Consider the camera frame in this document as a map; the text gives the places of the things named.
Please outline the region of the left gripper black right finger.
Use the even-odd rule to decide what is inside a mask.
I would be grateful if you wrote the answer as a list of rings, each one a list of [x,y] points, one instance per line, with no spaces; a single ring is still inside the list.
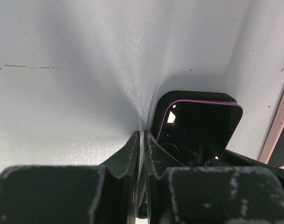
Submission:
[[[144,133],[150,224],[284,224],[284,169],[226,150],[186,167]]]

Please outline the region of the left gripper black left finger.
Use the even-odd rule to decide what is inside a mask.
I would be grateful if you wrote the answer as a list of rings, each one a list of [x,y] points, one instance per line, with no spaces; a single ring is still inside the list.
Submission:
[[[0,173],[0,224],[133,224],[140,133],[97,166],[11,166]]]

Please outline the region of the small black phone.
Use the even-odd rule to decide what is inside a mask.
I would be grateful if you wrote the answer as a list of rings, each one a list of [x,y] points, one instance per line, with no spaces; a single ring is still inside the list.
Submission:
[[[150,177],[160,178],[167,168],[205,166],[221,157],[243,114],[234,102],[179,100],[166,112],[159,138],[151,130],[144,139],[144,192],[138,218],[150,218]]]

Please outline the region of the black phone case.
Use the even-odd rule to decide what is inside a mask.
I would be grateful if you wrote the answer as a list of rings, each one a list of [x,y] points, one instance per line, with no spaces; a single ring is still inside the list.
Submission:
[[[153,121],[151,125],[151,133],[158,139],[163,119],[166,115],[167,110],[176,101],[179,100],[204,100],[204,101],[224,101],[224,102],[234,102],[237,101],[225,93],[218,92],[203,92],[203,91],[170,91],[165,93],[158,101],[156,109],[153,116]]]

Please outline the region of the pink phone case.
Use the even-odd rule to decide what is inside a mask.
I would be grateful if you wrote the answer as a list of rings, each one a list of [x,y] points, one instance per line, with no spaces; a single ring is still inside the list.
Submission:
[[[270,131],[261,150],[261,154],[258,158],[259,162],[265,164],[269,162],[271,155],[275,149],[275,146],[279,140],[279,137],[282,133],[283,128],[284,128],[284,90],[273,123],[270,127]]]

